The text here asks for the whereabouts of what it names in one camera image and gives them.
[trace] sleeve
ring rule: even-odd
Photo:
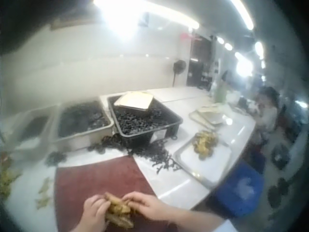
[[[238,232],[233,224],[227,220],[220,227],[218,227],[214,232]]]

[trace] ceiling light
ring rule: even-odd
[[[249,30],[253,30],[253,28],[254,28],[253,21],[252,21],[250,15],[248,13],[246,7],[243,5],[243,3],[240,0],[231,0],[231,2],[236,7],[238,13],[242,17],[242,20],[245,22],[247,28]]]
[[[265,60],[262,60],[262,62],[261,62],[261,67],[262,67],[262,69],[265,69],[265,68],[266,68]]]
[[[183,13],[180,13],[178,11],[172,10],[168,7],[161,6],[152,2],[143,1],[143,9],[145,12],[150,12],[156,15],[159,15],[163,18],[166,18],[170,21],[180,23],[182,25],[185,25],[189,28],[198,29],[199,23],[193,20],[192,18],[186,16]]]
[[[300,107],[307,109],[308,108],[308,104],[303,102],[303,101],[295,101]]]
[[[227,124],[228,126],[232,125],[232,124],[233,124],[233,119],[227,118],[227,119],[226,119],[226,124]]]
[[[264,49],[261,42],[255,43],[255,51],[257,55],[260,57],[260,59],[264,59]]]
[[[242,76],[252,76],[253,64],[249,60],[241,60],[237,63],[236,72]]]
[[[226,44],[225,44],[225,48],[226,48],[228,51],[232,51],[232,50],[233,50],[233,46],[230,45],[229,43],[226,43]]]
[[[134,35],[143,12],[141,0],[94,0],[94,4],[101,9],[108,27],[121,38]]]
[[[217,40],[220,44],[224,44],[224,39],[222,39],[221,37],[218,37]]]
[[[245,60],[246,58],[242,55],[242,54],[240,54],[239,52],[236,52],[235,53],[235,57],[238,59],[238,60]]]

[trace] red mat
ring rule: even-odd
[[[59,232],[69,232],[79,222],[84,201],[96,194],[110,192],[117,197],[133,191],[155,195],[132,157],[79,167],[58,168],[55,181],[55,209]],[[133,215],[134,228],[124,230],[111,223],[107,232],[175,231],[165,222],[153,222]]]

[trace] white table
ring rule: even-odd
[[[183,118],[183,123],[180,125],[177,135],[178,139],[166,143],[167,150],[173,153],[192,138],[196,132],[203,129],[201,125],[193,122],[188,114],[210,102],[210,99],[205,91],[193,87],[148,91]],[[106,96],[101,96],[101,99],[107,107]],[[228,168],[230,170],[240,158],[254,130],[255,121],[249,116],[234,113],[229,107],[226,107],[225,113],[233,119],[233,124],[222,126],[218,132],[232,149],[232,158]],[[96,151],[80,150],[69,153],[67,162],[61,164],[61,166],[85,165],[124,155],[126,154],[114,149],[108,150],[103,156],[97,154]],[[191,209],[211,192],[210,189],[201,185],[183,170],[176,172],[161,170],[159,174],[156,174],[156,168],[152,167],[149,161],[139,157],[135,157],[135,160],[156,195],[170,205]],[[17,162],[15,165],[23,170],[23,175],[12,184],[11,196],[5,202],[8,213],[25,231],[57,231],[54,203],[52,202],[50,206],[40,210],[37,210],[35,206],[35,199],[39,198],[38,191],[43,180],[46,177],[54,179],[56,169],[47,168],[44,165],[44,159],[38,162]],[[52,185],[48,195],[53,196],[53,192],[54,186]]]

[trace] black plastic tray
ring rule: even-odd
[[[177,114],[175,114],[173,111],[168,109],[165,105],[160,103],[155,98],[153,99],[152,104],[155,102],[155,104],[162,109],[163,117],[169,117],[169,121],[171,123],[166,125],[166,126],[163,126],[163,127],[155,128],[155,129],[152,129],[152,130],[146,130],[146,131],[143,131],[143,132],[140,132],[140,133],[137,133],[137,134],[131,134],[131,135],[124,134],[121,131],[119,122],[118,122],[116,115],[115,115],[115,112],[114,112],[115,108],[117,108],[118,110],[122,109],[120,106],[114,106],[114,103],[121,96],[122,95],[109,97],[107,99],[107,101],[108,101],[108,105],[109,105],[109,109],[111,111],[112,117],[114,118],[115,125],[118,129],[118,132],[123,137],[123,141],[126,144],[126,146],[137,147],[137,146],[140,146],[140,145],[148,144],[148,143],[150,143],[150,140],[151,140],[154,132],[160,131],[160,130],[167,130],[166,133],[165,133],[165,138],[175,137],[177,135],[179,125],[182,124],[183,119],[180,116],[178,116]]]

